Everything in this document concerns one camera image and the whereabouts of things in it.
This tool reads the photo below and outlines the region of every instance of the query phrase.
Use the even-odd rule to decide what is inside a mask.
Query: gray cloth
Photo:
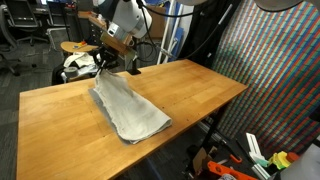
[[[237,180],[230,174],[223,174],[218,180]]]
[[[171,125],[171,118],[131,90],[125,78],[103,70],[95,80],[95,91],[121,138],[135,144]]]

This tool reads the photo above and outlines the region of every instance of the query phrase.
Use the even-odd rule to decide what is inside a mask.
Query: colorful patterned wall
[[[319,15],[309,3],[268,13],[243,0],[212,67],[249,86],[228,107],[222,132],[251,132],[272,150],[295,152],[320,134],[308,118],[320,104]]]

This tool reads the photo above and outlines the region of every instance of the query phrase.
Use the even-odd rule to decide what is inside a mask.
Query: black stand
[[[204,138],[204,140],[202,141],[202,144],[201,144],[201,147],[204,147],[204,146],[207,146],[208,145],[208,142],[209,140],[211,139],[211,136],[212,134],[214,133],[214,131],[217,129],[218,127],[218,124],[224,114],[224,112],[226,111],[227,109],[227,106],[228,106],[229,103],[223,105],[217,114],[210,114],[209,116],[213,119],[213,122],[210,126],[210,129],[209,131],[207,132],[207,135],[206,137]]]
[[[136,51],[137,50],[137,38],[132,37],[132,40],[134,42],[133,49]],[[132,60],[132,68],[127,70],[127,72],[133,76],[137,75],[137,74],[141,74],[141,72],[137,69],[137,59]]]
[[[71,41],[70,39],[70,34],[69,34],[69,28],[67,26],[67,20],[66,20],[66,10],[65,10],[65,3],[62,3],[60,0],[58,1],[59,3],[59,7],[60,7],[60,10],[61,10],[61,13],[62,13],[62,18],[63,18],[63,22],[64,22],[64,25],[66,26],[66,32],[67,32],[67,36],[68,36],[68,39],[69,41]]]

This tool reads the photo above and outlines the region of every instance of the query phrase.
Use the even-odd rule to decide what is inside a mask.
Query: orange object
[[[299,156],[294,153],[294,152],[289,152],[286,156],[286,159],[290,162],[293,163],[294,161],[299,159]]]
[[[230,154],[230,158],[233,162],[240,164],[242,162],[242,159],[237,159],[236,157],[234,157],[232,154]]]
[[[84,47],[86,45],[87,45],[86,41],[81,41],[81,42],[77,43],[76,45],[74,45],[73,48],[80,49],[81,47]]]
[[[217,164],[213,161],[208,162],[208,168],[211,172],[213,172],[214,174],[218,174],[219,176],[222,176],[223,174],[230,174],[237,180],[257,180],[256,178],[243,174],[239,171],[230,169],[221,164]]]

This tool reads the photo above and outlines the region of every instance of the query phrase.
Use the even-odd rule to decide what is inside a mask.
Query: black cable
[[[159,13],[159,12],[157,12],[157,11],[155,11],[155,10],[153,10],[153,9],[151,9],[151,8],[149,8],[149,7],[147,7],[147,6],[146,6],[146,5],[144,5],[144,4],[142,4],[142,7],[146,8],[147,10],[149,10],[149,11],[151,11],[151,12],[155,13],[155,14],[158,14],[158,15],[160,15],[160,16],[172,17],[172,18],[181,18],[181,17],[186,17],[186,16],[191,16],[191,15],[197,14],[197,13],[199,13],[199,12],[201,12],[201,11],[203,11],[203,10],[207,9],[207,8],[208,8],[208,7],[210,7],[211,5],[213,5],[213,4],[214,4],[213,2],[214,2],[214,1],[211,1],[211,3],[209,3],[207,6],[204,6],[203,8],[201,8],[201,9],[199,9],[199,10],[197,10],[197,11],[193,11],[193,12],[191,12],[191,13],[181,14],[181,15],[168,15],[168,14],[162,14],[162,13]]]
[[[145,23],[145,26],[146,26],[147,34],[148,34],[148,37],[149,37],[150,42],[151,42],[151,48],[152,48],[152,51],[151,51],[151,53],[150,53],[150,56],[151,56],[153,50],[155,50],[155,51],[157,52],[157,45],[153,42],[153,40],[152,40],[152,38],[151,38],[151,36],[150,36],[150,30],[149,30],[149,28],[148,28],[148,22],[147,22],[146,14],[145,14],[145,12],[144,12],[143,7],[141,8],[141,11],[142,11],[142,14],[143,14],[143,18],[144,18],[144,23]]]
[[[148,54],[148,56],[143,58],[145,60],[145,59],[149,58],[152,55],[154,48],[153,48],[153,45],[151,43],[149,43],[149,42],[139,42],[139,43],[137,43],[137,47],[141,46],[141,45],[144,45],[144,44],[151,46],[151,52]]]
[[[193,51],[191,54],[187,55],[184,58],[178,58],[177,60],[182,60],[182,59],[187,59],[191,56],[193,56],[195,53],[197,53],[208,41],[209,39],[215,34],[215,32],[217,31],[217,29],[220,27],[220,25],[223,23],[225,17],[229,14],[231,8],[233,7],[233,4],[230,4],[228,9],[226,10],[226,12],[223,14],[223,16],[221,17],[220,21],[218,22],[218,24],[216,25],[216,27],[213,29],[213,31],[210,33],[210,35],[208,36],[208,38],[203,41],[203,43],[195,50]]]
[[[60,10],[61,10],[61,13],[62,13],[62,18],[63,18],[64,25],[66,26],[66,31],[67,31],[68,39],[69,39],[69,41],[71,41],[70,35],[69,35],[69,31],[68,31],[68,27],[67,27],[67,21],[66,21],[66,18],[67,18],[66,15],[67,15],[67,13],[65,12],[64,7],[62,7],[62,3],[61,3],[60,0],[58,1],[58,3],[59,3],[59,7],[60,7]]]
[[[202,43],[196,50],[194,50],[191,54],[187,55],[186,57],[184,57],[184,58],[178,58],[177,60],[187,59],[187,58],[193,56],[194,54],[196,54],[196,53],[209,41],[209,39],[215,34],[215,32],[216,32],[216,30],[218,29],[218,27],[219,27],[219,24],[216,25],[216,27],[215,27],[215,28],[213,29],[213,31],[210,33],[210,35],[208,36],[208,38],[207,38],[205,41],[203,41],[203,43]]]
[[[141,8],[141,11],[142,11],[142,15],[143,15],[143,19],[144,19],[144,23],[145,23],[145,26],[146,26],[146,30],[147,30],[147,34],[148,34],[148,37],[151,41],[151,44],[154,46],[154,47],[157,47],[154,42],[152,41],[151,39],[151,36],[150,36],[150,31],[149,31],[149,28],[148,28],[148,22],[147,22],[147,18],[146,18],[146,14],[144,13],[144,9]]]
[[[157,51],[156,51],[156,53],[153,53],[154,55],[151,58],[152,60],[150,60],[150,61],[146,60],[147,58],[149,58],[151,56],[152,53],[153,53],[153,49],[152,49],[151,53],[147,57],[145,57],[144,59],[141,59],[141,57],[138,57],[138,60],[141,61],[141,62],[153,62],[153,60],[156,59],[159,56],[159,53],[157,53]]]

